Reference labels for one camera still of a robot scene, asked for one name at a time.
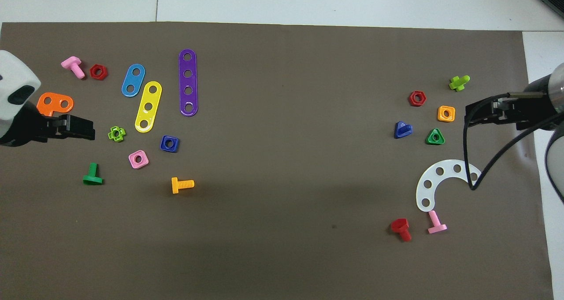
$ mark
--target plastic toy part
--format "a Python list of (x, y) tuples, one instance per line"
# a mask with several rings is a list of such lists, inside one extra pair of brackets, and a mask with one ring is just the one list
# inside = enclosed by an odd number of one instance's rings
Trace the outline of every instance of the plastic toy part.
[(135, 129), (138, 132), (147, 133), (153, 128), (162, 91), (163, 88), (157, 81), (150, 81), (145, 85), (143, 96), (141, 96), (141, 103), (139, 103), (139, 110), (137, 111), (137, 118), (135, 119)]
[(184, 49), (178, 55), (178, 85), (180, 91), (180, 112), (190, 117), (198, 111), (198, 72), (196, 53)]
[(431, 222), (433, 222), (433, 227), (428, 229), (429, 234), (441, 232), (441, 230), (447, 229), (446, 225), (441, 224), (439, 217), (437, 217), (437, 213), (434, 210), (429, 211), (429, 217), (431, 218)]
[(76, 75), (77, 78), (84, 79), (84, 72), (78, 66), (81, 63), (82, 61), (80, 61), (79, 58), (72, 56), (66, 59), (65, 61), (62, 61), (61, 67), (64, 67), (67, 70), (71, 70)]
[(470, 81), (470, 77), (468, 75), (464, 75), (463, 77), (453, 77), (451, 79), (451, 84), (449, 84), (451, 89), (455, 89), (457, 92), (460, 92), (464, 89), (464, 85)]
[[(481, 172), (478, 168), (470, 165), (470, 176), (472, 180), (478, 179)], [(427, 168), (419, 182), (415, 192), (417, 207), (423, 212), (429, 212), (435, 208), (435, 190), (443, 180), (448, 178), (459, 178), (466, 182), (466, 171), (464, 171), (464, 161), (457, 159), (447, 159), (439, 161)]]
[(190, 189), (196, 185), (194, 180), (178, 181), (177, 177), (172, 177), (171, 183), (173, 184), (173, 194), (178, 194), (178, 189)]
[(125, 135), (127, 135), (125, 134), (125, 129), (114, 126), (109, 129), (108, 138), (117, 143), (121, 143), (123, 141), (123, 136)]
[(145, 67), (141, 64), (133, 64), (127, 69), (125, 79), (121, 85), (121, 93), (125, 97), (134, 97), (141, 90), (141, 85), (145, 79)]
[(175, 153), (178, 149), (178, 138), (173, 136), (163, 136), (163, 140), (161, 140), (161, 149), (166, 152)]
[(96, 176), (96, 170), (98, 169), (98, 164), (92, 162), (88, 168), (88, 175), (82, 177), (82, 183), (86, 185), (100, 185), (104, 179)]
[(437, 115), (437, 119), (441, 122), (454, 122), (455, 121), (455, 108), (454, 107), (446, 107), (442, 105), (439, 107), (439, 114)]
[(129, 163), (133, 169), (139, 169), (149, 164), (149, 159), (144, 151), (136, 151), (129, 155)]
[(413, 107), (420, 107), (421, 105), (425, 104), (427, 97), (423, 91), (413, 91), (411, 95), (409, 95), (409, 103)]
[(395, 139), (403, 138), (405, 136), (409, 136), (413, 133), (413, 127), (411, 125), (407, 125), (403, 121), (399, 121), (395, 124), (395, 131), (393, 132), (393, 137)]
[(90, 77), (102, 81), (107, 77), (108, 69), (103, 65), (95, 64), (90, 68)]
[(53, 116), (54, 111), (68, 113), (74, 107), (72, 97), (57, 93), (43, 93), (37, 102), (37, 110), (45, 116)]
[(439, 129), (433, 129), (427, 136), (425, 143), (429, 145), (442, 145), (445, 143), (445, 138)]
[(390, 227), (391, 230), (399, 234), (404, 242), (409, 242), (411, 240), (411, 234), (409, 234), (409, 231), (407, 230), (409, 228), (407, 219), (397, 219), (391, 223)]

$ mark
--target pink bolt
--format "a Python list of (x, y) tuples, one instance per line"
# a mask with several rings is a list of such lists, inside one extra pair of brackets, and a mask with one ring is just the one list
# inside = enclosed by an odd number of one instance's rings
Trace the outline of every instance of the pink bolt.
[(429, 217), (431, 217), (431, 222), (433, 222), (433, 227), (428, 229), (429, 234), (441, 232), (441, 230), (447, 229), (446, 225), (441, 224), (441, 221), (439, 221), (439, 217), (437, 217), (437, 213), (434, 210), (429, 211)]
[(76, 75), (77, 78), (82, 79), (84, 78), (84, 72), (78, 66), (81, 63), (82, 61), (80, 61), (79, 58), (72, 56), (66, 59), (65, 61), (62, 61), (61, 66), (67, 70), (73, 71), (73, 73)]

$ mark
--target orange bolt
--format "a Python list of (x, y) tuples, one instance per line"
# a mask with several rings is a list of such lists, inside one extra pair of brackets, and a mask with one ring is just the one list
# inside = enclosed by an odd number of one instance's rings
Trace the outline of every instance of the orange bolt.
[(196, 185), (194, 180), (178, 181), (177, 177), (172, 177), (171, 183), (173, 184), (173, 194), (178, 194), (178, 189), (190, 189)]

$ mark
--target green bolt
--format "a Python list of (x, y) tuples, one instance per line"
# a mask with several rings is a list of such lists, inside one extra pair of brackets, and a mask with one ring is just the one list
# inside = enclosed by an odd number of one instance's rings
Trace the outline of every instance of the green bolt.
[(457, 92), (460, 92), (464, 89), (464, 85), (470, 81), (470, 77), (468, 75), (464, 75), (463, 77), (453, 77), (451, 79), (451, 84), (449, 84), (451, 89), (455, 89)]
[(102, 184), (104, 179), (96, 176), (96, 170), (98, 169), (98, 164), (92, 162), (88, 168), (88, 175), (82, 177), (82, 183), (86, 185), (99, 185)]

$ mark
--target white floor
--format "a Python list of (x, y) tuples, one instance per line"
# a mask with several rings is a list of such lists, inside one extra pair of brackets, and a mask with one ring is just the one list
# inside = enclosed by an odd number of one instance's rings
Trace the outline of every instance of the white floor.
[[(520, 30), (524, 31), (529, 81), (564, 63), (564, 19), (539, 0), (0, 0), (0, 22), (79, 21)], [(559, 226), (564, 205), (544, 172), (549, 137), (547, 132), (534, 134), (554, 298), (564, 300), (564, 231)]]

